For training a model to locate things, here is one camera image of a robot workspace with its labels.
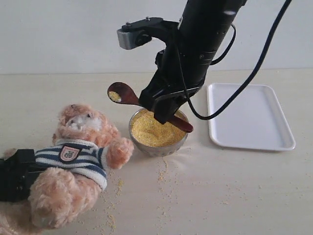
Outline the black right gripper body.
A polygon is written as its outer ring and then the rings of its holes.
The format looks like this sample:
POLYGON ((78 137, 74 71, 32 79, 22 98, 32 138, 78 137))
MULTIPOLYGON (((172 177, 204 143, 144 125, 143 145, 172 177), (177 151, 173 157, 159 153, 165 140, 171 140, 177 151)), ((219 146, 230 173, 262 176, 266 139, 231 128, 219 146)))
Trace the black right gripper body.
POLYGON ((205 81, 205 54, 186 54, 166 48, 156 55, 157 70, 139 96, 148 110, 177 110, 205 81))

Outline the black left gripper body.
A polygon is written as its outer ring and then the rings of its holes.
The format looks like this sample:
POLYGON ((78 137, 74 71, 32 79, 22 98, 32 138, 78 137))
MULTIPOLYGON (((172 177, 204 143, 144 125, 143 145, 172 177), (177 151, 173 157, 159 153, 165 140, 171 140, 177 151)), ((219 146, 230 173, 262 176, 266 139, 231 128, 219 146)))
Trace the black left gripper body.
POLYGON ((0 200, 15 203, 27 199, 36 178, 34 150, 17 150, 12 157, 0 162, 0 200))

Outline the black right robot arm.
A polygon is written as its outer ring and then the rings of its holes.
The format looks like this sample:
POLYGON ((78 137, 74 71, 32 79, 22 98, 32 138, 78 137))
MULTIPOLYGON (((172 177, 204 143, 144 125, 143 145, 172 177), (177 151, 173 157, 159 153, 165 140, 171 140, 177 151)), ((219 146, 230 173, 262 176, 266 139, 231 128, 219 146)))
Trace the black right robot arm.
POLYGON ((203 86, 208 67, 244 0, 189 0, 179 23, 144 23, 149 36, 166 43, 157 71, 142 90, 141 105, 164 124, 203 86))

